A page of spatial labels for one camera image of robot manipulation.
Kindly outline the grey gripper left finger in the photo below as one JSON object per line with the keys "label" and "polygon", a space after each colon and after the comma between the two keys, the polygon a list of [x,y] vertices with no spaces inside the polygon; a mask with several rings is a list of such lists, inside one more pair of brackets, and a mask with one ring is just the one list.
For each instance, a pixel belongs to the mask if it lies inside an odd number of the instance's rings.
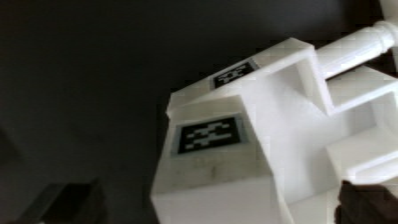
{"label": "grey gripper left finger", "polygon": [[100,180],[50,184],[11,224],[107,224],[107,199]]}

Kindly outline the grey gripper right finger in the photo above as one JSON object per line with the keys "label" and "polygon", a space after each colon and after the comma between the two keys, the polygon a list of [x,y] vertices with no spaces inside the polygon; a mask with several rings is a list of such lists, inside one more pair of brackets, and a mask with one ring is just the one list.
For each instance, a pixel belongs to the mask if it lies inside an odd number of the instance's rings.
{"label": "grey gripper right finger", "polygon": [[336,224],[398,224],[398,184],[342,183]]}

